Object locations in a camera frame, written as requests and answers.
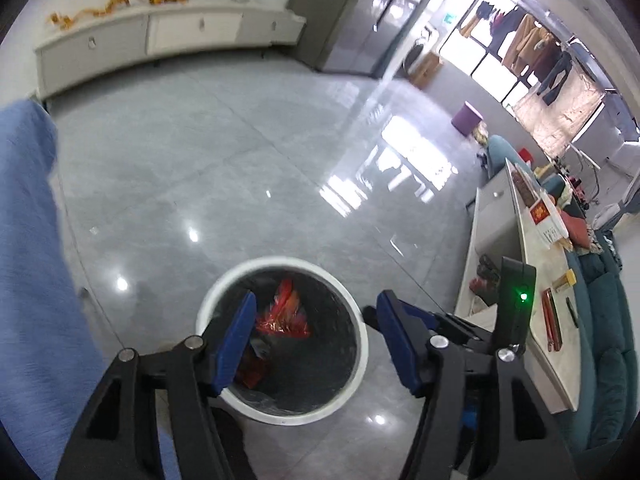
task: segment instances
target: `red plastic wrapper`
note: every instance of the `red plastic wrapper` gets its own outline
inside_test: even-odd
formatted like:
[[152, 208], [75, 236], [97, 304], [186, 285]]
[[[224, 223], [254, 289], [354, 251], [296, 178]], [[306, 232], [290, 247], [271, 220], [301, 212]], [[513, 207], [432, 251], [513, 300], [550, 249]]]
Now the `red plastic wrapper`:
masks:
[[263, 333], [305, 338], [311, 335], [305, 314], [300, 310], [300, 296], [291, 280], [282, 280], [269, 311], [260, 316], [255, 327]]

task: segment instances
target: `refrigerator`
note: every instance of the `refrigerator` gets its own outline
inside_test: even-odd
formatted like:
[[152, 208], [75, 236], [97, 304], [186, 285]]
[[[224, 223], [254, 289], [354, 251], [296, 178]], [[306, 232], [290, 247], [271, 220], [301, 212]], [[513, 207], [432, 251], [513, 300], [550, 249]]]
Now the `refrigerator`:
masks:
[[429, 0], [289, 0], [306, 18], [293, 56], [322, 72], [373, 75]]

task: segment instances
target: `silver bolt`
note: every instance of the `silver bolt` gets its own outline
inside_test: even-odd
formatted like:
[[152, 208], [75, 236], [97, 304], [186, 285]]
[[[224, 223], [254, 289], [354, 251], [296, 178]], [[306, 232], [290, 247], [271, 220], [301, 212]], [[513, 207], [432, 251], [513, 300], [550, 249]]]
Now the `silver bolt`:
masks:
[[131, 361], [136, 356], [136, 352], [132, 348], [124, 348], [118, 353], [118, 359], [123, 363]]
[[514, 354], [513, 351], [509, 350], [508, 348], [500, 348], [498, 350], [498, 357], [500, 358], [500, 361], [510, 363], [516, 358], [516, 354]]
[[446, 348], [449, 346], [449, 340], [443, 335], [434, 335], [429, 339], [429, 343], [434, 348]]
[[196, 348], [200, 348], [204, 344], [204, 341], [199, 335], [192, 335], [184, 340], [184, 345], [189, 350], [195, 350]]

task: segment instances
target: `teal sofa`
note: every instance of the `teal sofa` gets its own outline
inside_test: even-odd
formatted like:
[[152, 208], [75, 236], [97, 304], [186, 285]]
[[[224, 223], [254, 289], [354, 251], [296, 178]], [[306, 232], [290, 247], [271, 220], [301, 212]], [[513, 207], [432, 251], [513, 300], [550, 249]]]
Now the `teal sofa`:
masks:
[[[489, 137], [486, 154], [489, 178], [509, 160], [535, 179], [505, 139]], [[564, 181], [557, 175], [540, 184], [556, 198], [564, 188]], [[564, 210], [584, 218], [575, 199]], [[576, 412], [558, 413], [555, 418], [574, 454], [621, 438], [638, 413], [638, 361], [631, 317], [620, 269], [605, 236], [614, 243], [611, 232], [596, 232], [602, 254], [566, 253], [577, 279], [574, 293], [580, 325], [580, 399]]]

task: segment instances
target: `jeans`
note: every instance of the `jeans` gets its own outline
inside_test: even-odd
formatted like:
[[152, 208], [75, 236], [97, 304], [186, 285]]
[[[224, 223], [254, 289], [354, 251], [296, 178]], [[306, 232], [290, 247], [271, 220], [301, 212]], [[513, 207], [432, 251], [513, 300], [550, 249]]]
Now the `jeans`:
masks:
[[549, 75], [545, 77], [545, 80], [542, 83], [540, 83], [540, 88], [538, 88], [538, 91], [536, 92], [537, 95], [542, 94], [542, 92], [549, 88], [553, 81], [556, 80], [556, 77], [558, 77], [561, 72], [564, 72], [564, 76], [561, 81], [542, 98], [547, 106], [558, 98], [558, 94], [560, 93], [562, 86], [564, 86], [564, 83], [569, 77], [569, 72], [571, 72], [572, 66], [573, 63], [571, 61], [571, 55], [568, 52], [563, 52], [556, 65], [551, 69], [551, 72], [549, 72]]

